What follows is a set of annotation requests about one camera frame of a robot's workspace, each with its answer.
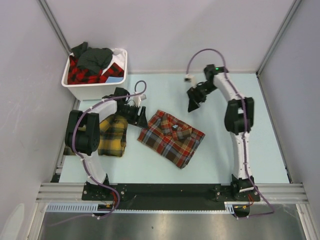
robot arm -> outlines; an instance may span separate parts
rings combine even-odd
[[[235,85],[229,80],[229,73],[225,73],[224,67],[208,65],[204,69],[205,82],[196,84],[194,77],[189,74],[185,77],[186,82],[191,82],[192,87],[187,91],[189,96],[188,112],[200,107],[200,103],[206,101],[206,95],[219,89],[225,100],[228,102],[224,125],[233,144],[234,168],[231,185],[236,193],[242,193],[254,189],[251,184],[254,182],[249,161],[249,136],[254,122],[254,100],[252,97],[245,97],[238,91]],[[245,102],[246,118],[241,112],[242,100]],[[247,132],[245,132],[245,122],[247,122]]]
[[[146,119],[146,107],[140,107],[141,101],[146,99],[145,94],[135,92],[132,95],[134,106],[128,104],[129,100],[125,100],[127,96],[129,97],[131,95],[124,88],[117,87],[113,96],[118,98],[118,100],[103,101],[103,103],[96,104],[86,111],[79,127],[77,128],[75,136],[75,149],[82,156],[80,158],[81,161],[84,161],[85,163],[83,166],[85,167],[86,172],[91,174],[88,176],[87,182],[92,185],[97,185],[97,183],[93,181],[91,177],[100,184],[109,184],[108,175],[103,170],[98,155],[100,123],[108,116],[117,113],[125,117],[129,124],[142,128],[148,126],[148,121]],[[82,114],[84,113],[79,110],[72,110],[69,114],[65,134],[65,145],[71,149],[74,130]]]

red black checkered fabric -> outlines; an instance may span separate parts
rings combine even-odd
[[[102,75],[101,69],[99,74],[92,75],[89,69],[80,69],[77,67],[78,59],[74,56],[69,56],[70,67],[68,72],[68,85],[71,84],[104,84],[108,77],[123,77],[125,72],[115,62]]]
[[[141,130],[138,141],[183,169],[194,155],[205,134],[176,117],[158,110]]]

folded shirt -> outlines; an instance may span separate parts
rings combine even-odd
[[[205,134],[178,118],[158,110],[141,130],[138,141],[183,169],[194,155]]]
[[[127,120],[120,115],[108,116],[100,123],[99,155],[122,157],[127,145]],[[64,148],[64,155],[75,155],[70,147]]]

white plastic basket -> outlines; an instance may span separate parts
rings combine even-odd
[[[128,53],[125,49],[118,48],[124,51],[125,63],[124,63],[124,75],[120,82],[110,83],[94,83],[94,84],[70,84],[68,85],[68,72],[70,67],[69,57],[66,61],[64,68],[61,84],[65,88],[69,89],[70,92],[80,101],[82,100],[96,100],[101,99],[106,95],[113,94],[116,87],[127,88],[127,74],[128,74]]]

white fabric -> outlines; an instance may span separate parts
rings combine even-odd
[[[113,50],[113,55],[112,55],[112,60],[110,64],[103,69],[102,75],[105,74],[105,72],[112,66],[112,64],[116,63],[120,68],[123,70],[125,69],[125,61],[126,61],[126,56],[125,56],[125,51],[119,48],[115,48]]]

